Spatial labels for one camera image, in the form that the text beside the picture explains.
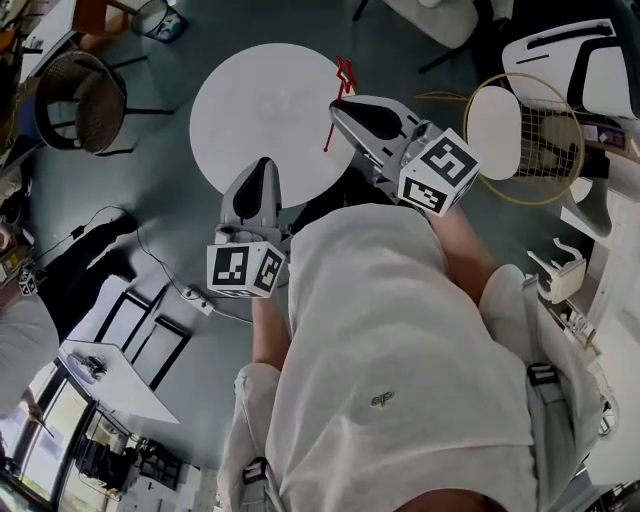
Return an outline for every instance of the black buckle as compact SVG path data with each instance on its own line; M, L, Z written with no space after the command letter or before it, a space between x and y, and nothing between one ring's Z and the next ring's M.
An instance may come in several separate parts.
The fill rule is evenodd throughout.
M527 368L527 377L529 377L532 386L553 384L560 381L555 366L545 363L530 364Z
M242 481L245 485L267 479L267 466L269 463L264 457L258 457L242 471Z

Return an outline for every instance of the brown wicker chair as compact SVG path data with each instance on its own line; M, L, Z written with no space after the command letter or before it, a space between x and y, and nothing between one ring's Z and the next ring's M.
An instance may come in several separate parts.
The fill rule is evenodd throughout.
M127 114L173 114L172 110L127 107L125 83L114 69L144 59L109 67L99 58L77 50L56 57L42 74L36 90L35 120L42 140L55 149L84 149L97 156L131 153L133 148L106 151ZM55 103L75 104L75 120L52 123L49 106ZM74 138L59 132L74 125Z

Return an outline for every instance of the power strip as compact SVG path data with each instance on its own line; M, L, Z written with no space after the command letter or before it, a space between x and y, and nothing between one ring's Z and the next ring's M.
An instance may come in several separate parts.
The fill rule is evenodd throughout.
M184 290L182 290L182 298L185 302L191 304L194 308L196 308L200 313L209 316L213 311L213 304L209 302L202 294L187 286Z

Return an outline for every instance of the floor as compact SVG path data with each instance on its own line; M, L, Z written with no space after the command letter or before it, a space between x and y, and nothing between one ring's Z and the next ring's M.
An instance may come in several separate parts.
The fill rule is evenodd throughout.
M104 55L111 63L148 55L146 63L122 69L129 105L171 108L171 117L130 117L117 143L135 145L131 155L97 158L82 152L43 149L35 157L32 229L40 252L86 223L99 209L120 205L143 223L142 238L186 285L204 287L206 245L213 240L221 195L201 175L189 144L189 116L205 78L224 59L247 47L288 42L312 48L329 58L351 58L359 92L390 96L441 127L460 128L460 104L425 102L412 96L430 90L471 93L478 85L471 57L464 54L425 76L418 67L438 57L443 47L394 14L383 2L371 2L352 24L357 0L182 0L176 8L189 21L185 34L170 45L127 34ZM579 243L549 209L502 202L481 185L464 198L471 222L504 262L534 270L525 248L547 246L551 238ZM283 220L295 218L283 212ZM94 223L118 215L101 212ZM124 240L139 274L138 293L153 297L166 283L162 268L144 254L134 237ZM45 261L66 245L49 253ZM118 283L105 287L86 329L97 330ZM243 301L219 306L249 315ZM193 334L190 343L160 384L157 395L180 420L179 426L142 423L139 428L167 444L193 464L217 468L233 411L233 380L249 361L250 326L219 315L205 317L171 290L161 311ZM123 421L133 422L132 418Z

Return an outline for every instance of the person in white shirt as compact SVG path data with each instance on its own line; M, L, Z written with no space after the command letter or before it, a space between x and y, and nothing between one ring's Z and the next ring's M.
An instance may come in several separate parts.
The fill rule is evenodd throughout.
M22 296L15 282L0 290L0 418L22 401L32 419L42 420L29 383L57 357L60 343L94 306L107 278L135 277L121 251L92 262L118 236L137 227L135 219L125 215L92 229L46 267L38 294Z
M533 511L526 367L490 334L524 276L458 207L361 204L380 194L349 170L293 225L291 336L253 299L222 502L265 457L291 512Z

